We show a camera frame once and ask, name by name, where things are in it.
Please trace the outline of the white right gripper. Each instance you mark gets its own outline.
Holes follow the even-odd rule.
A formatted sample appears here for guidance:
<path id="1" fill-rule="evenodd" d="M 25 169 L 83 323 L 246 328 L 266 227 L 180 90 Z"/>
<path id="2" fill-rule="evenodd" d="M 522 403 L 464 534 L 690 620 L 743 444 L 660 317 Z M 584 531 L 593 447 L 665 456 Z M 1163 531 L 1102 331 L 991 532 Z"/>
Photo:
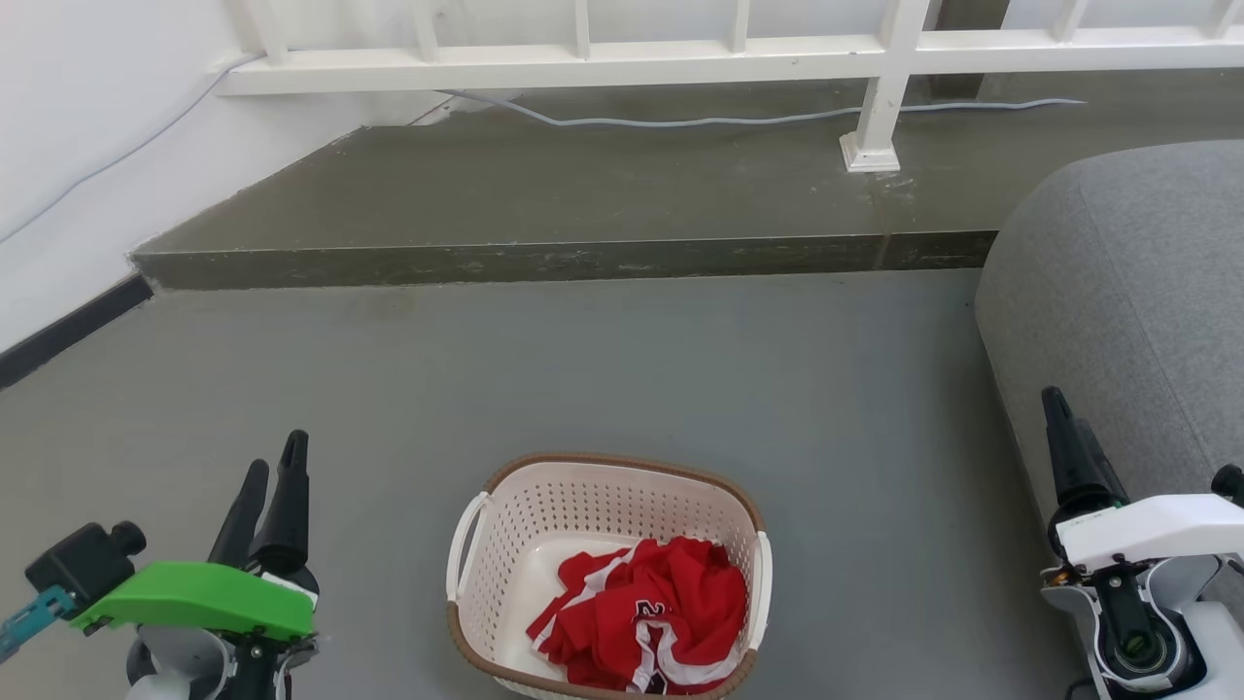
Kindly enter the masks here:
<path id="1" fill-rule="evenodd" d="M 1131 504 L 1093 428 L 1075 415 L 1060 387 L 1044 387 L 1041 407 L 1056 499 L 1047 531 L 1072 567 L 1100 571 L 1120 562 L 1243 552 L 1239 505 L 1218 495 Z"/>

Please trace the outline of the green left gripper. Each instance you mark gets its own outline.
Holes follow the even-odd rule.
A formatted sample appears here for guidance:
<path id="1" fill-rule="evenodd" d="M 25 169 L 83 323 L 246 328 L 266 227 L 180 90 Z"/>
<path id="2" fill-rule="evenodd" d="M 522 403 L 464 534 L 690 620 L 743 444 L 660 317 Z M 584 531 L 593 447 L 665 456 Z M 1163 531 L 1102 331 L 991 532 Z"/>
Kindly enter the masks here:
<path id="1" fill-rule="evenodd" d="M 291 586 L 248 572 L 272 574 L 310 596 L 320 586 L 310 572 L 309 434 L 286 438 L 276 467 L 267 513 L 255 528 L 267 499 L 267 464 L 248 467 L 226 511 L 207 562 L 156 561 L 85 608 L 71 628 L 88 633 L 101 625 L 175 625 L 238 635 L 255 632 L 272 642 L 299 642 L 313 633 L 313 603 Z"/>

